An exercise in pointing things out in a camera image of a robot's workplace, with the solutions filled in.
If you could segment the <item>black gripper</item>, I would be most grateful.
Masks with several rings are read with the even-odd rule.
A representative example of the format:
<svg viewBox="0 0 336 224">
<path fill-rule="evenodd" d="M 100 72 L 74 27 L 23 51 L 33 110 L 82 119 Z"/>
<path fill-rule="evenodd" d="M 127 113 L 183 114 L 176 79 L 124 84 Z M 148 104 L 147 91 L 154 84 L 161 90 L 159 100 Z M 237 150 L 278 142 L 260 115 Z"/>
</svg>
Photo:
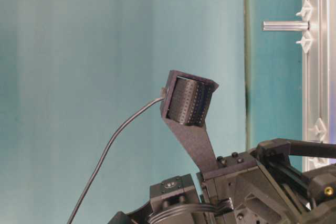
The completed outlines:
<svg viewBox="0 0 336 224">
<path fill-rule="evenodd" d="M 218 160 L 202 174 L 216 223 L 335 223 L 335 165 L 300 172 L 290 156 L 335 158 L 335 145 L 284 138 Z"/>
</svg>

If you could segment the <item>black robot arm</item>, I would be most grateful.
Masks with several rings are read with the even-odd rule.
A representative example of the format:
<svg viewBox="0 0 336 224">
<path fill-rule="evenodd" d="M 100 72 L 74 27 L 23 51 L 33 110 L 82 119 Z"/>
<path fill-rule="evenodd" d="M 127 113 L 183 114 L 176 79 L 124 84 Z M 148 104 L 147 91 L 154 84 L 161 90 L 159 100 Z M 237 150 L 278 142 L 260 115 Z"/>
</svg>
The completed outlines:
<svg viewBox="0 0 336 224">
<path fill-rule="evenodd" d="M 335 223 L 335 165 L 300 172 L 290 156 L 335 158 L 335 145 L 277 138 L 217 159 L 219 168 L 150 187 L 141 208 L 111 223 Z"/>
</svg>

